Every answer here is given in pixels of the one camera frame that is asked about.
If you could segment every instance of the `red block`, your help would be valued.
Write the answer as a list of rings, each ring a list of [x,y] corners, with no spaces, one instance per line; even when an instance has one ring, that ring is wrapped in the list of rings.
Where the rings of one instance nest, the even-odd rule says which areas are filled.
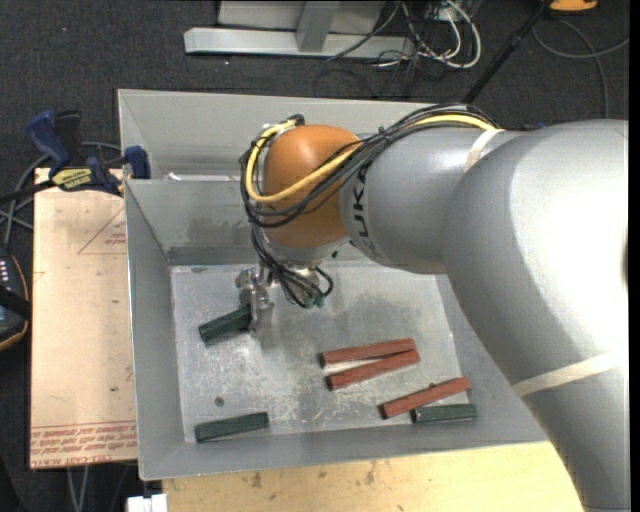
[[[461,393],[470,388],[471,384],[465,377],[449,380],[437,386],[383,404],[381,407],[382,416],[384,418],[391,418],[403,412],[409,412],[417,407],[422,407],[423,405]]]
[[[335,373],[327,377],[327,383],[329,389],[336,390],[341,389],[351,384],[356,384],[364,380],[372,379],[383,373],[387,373],[399,368],[404,368],[411,364],[415,364],[420,361],[420,355],[415,350],[409,350],[402,352],[395,356],[387,357],[376,361],[375,363],[369,363],[357,368],[351,368],[344,372]]]
[[[345,361],[357,361],[360,359],[375,359],[377,357],[391,356],[408,350],[415,350],[416,342],[411,338],[403,338],[393,341],[382,341],[359,347],[331,350],[321,354],[321,364],[324,368],[329,364],[343,363]]]

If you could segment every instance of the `blue clamp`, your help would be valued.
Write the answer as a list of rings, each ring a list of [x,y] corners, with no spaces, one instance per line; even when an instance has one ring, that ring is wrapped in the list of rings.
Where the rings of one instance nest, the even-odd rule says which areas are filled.
[[[142,180],[151,179],[151,167],[149,166],[147,153],[144,149],[140,146],[130,146],[124,150],[124,158],[131,166],[133,178]]]
[[[87,158],[85,165],[70,165],[72,154],[76,155],[73,160],[77,160],[79,144],[72,144],[73,148],[65,146],[63,139],[70,140],[73,137],[70,137],[66,130],[61,137],[61,134],[56,132],[55,119],[54,113],[46,110],[34,117],[27,125],[27,135],[33,144],[53,160],[53,165],[49,169],[49,180],[68,192],[97,190],[120,196],[122,180],[111,174],[98,158],[91,156]],[[65,127],[69,130],[79,128],[79,114],[75,117],[67,117],[65,121]],[[131,168],[131,177],[137,179],[151,177],[147,154],[140,146],[127,148],[124,160]]]

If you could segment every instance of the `wooden table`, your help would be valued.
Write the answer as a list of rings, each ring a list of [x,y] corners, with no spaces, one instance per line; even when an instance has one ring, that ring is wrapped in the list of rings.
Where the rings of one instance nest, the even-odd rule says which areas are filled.
[[[548,442],[165,480],[171,512],[578,512]]]

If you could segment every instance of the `cable bundle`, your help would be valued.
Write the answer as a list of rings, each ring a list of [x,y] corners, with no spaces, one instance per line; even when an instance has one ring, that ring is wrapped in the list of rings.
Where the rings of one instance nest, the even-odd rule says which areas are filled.
[[[321,306],[333,289],[331,278],[319,267],[312,268],[328,283],[326,290],[294,269],[276,261],[264,245],[264,238],[258,228],[275,228],[292,222],[301,215],[307,215],[319,208],[335,194],[347,180],[360,169],[366,169],[390,145],[421,130],[443,126],[465,126],[481,130],[495,130],[497,125],[475,107],[468,105],[431,106],[418,109],[403,117],[389,128],[380,128],[378,133],[358,142],[342,146],[327,160],[315,168],[308,176],[287,189],[272,195],[262,195],[259,189],[260,177],[258,160],[267,144],[283,130],[295,129],[304,124],[302,116],[293,116],[281,123],[266,128],[253,140],[249,150],[241,157],[240,190],[249,221],[253,224],[252,243],[261,263],[277,278],[287,298],[301,307]],[[291,197],[305,187],[314,184],[311,192],[300,201],[276,209],[273,203]],[[309,209],[312,201],[334,187],[320,204]],[[303,300],[295,291],[301,292]]]
[[[471,18],[469,17],[469,15],[466,12],[464,12],[455,2],[447,0],[446,4],[448,7],[451,7],[452,9],[454,9],[459,14],[459,16],[471,27],[471,32],[473,34],[473,43],[472,43],[472,49],[474,52],[473,58],[471,58],[468,62],[453,61],[453,59],[458,55],[460,55],[460,53],[462,52],[463,38],[462,38],[462,35],[460,34],[460,30],[458,30],[458,27],[455,21],[451,18],[451,15],[449,14],[448,10],[444,11],[444,13],[446,14],[447,18],[449,18],[447,23],[451,27],[452,33],[455,35],[456,46],[455,48],[448,49],[446,51],[438,51],[435,48],[433,48],[432,44],[429,44],[429,41],[427,38],[422,37],[421,35],[418,34],[418,32],[416,31],[411,21],[411,15],[409,13],[409,8],[407,7],[407,3],[402,2],[402,5],[401,5],[402,11],[407,21],[407,27],[409,28],[409,34],[410,34],[411,40],[413,41],[413,44],[415,47],[414,56],[423,57],[423,58],[432,59],[432,60],[441,62],[446,67],[452,68],[452,69],[471,68],[478,63],[478,61],[480,60],[480,56],[482,54],[482,43],[480,40],[480,33],[478,32],[478,29],[476,28],[475,24],[471,21]],[[432,15],[430,17],[427,17],[426,21],[433,22],[432,20],[430,20],[430,18],[433,18],[434,16],[438,15],[440,12],[442,12],[441,7],[440,6],[435,7],[435,10],[433,11]],[[401,58],[396,62],[400,62],[402,60],[410,60],[411,57],[404,56],[403,58]]]

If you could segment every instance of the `black device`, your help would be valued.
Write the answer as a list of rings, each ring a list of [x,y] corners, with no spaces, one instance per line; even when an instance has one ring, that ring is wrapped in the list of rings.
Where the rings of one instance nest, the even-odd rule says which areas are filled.
[[[30,314],[22,270],[9,250],[0,246],[0,351],[24,336]]]

